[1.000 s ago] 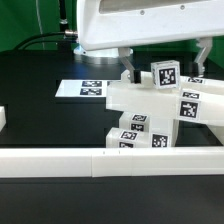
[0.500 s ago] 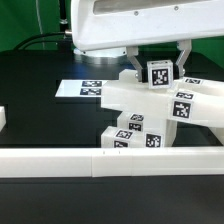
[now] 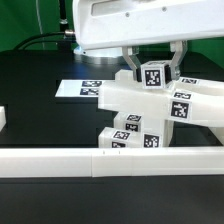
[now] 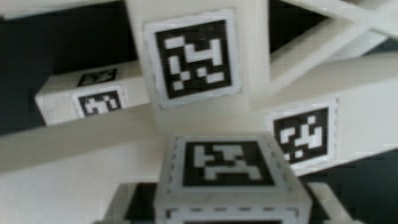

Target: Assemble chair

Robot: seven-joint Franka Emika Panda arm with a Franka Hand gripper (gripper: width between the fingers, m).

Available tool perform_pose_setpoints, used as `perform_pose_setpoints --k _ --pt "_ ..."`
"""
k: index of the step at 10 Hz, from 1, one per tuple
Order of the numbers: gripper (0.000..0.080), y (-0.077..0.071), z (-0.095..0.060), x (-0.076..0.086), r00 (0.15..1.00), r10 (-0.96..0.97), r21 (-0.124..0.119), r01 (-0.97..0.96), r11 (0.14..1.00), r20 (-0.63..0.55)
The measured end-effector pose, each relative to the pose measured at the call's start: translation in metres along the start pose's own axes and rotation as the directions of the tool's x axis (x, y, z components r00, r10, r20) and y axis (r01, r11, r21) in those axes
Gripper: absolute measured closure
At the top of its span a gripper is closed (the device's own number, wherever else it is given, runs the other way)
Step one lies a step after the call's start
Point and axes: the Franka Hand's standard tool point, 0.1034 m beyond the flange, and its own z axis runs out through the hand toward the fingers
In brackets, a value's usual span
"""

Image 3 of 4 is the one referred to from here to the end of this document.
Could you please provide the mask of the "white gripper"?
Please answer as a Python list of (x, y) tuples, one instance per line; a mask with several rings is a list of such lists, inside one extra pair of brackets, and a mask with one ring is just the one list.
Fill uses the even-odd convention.
[(180, 78), (188, 49), (182, 40), (224, 36), (224, 0), (73, 0), (72, 8), (78, 44), (87, 50), (123, 47), (123, 58), (138, 82), (139, 48), (126, 46), (171, 42), (172, 81)]

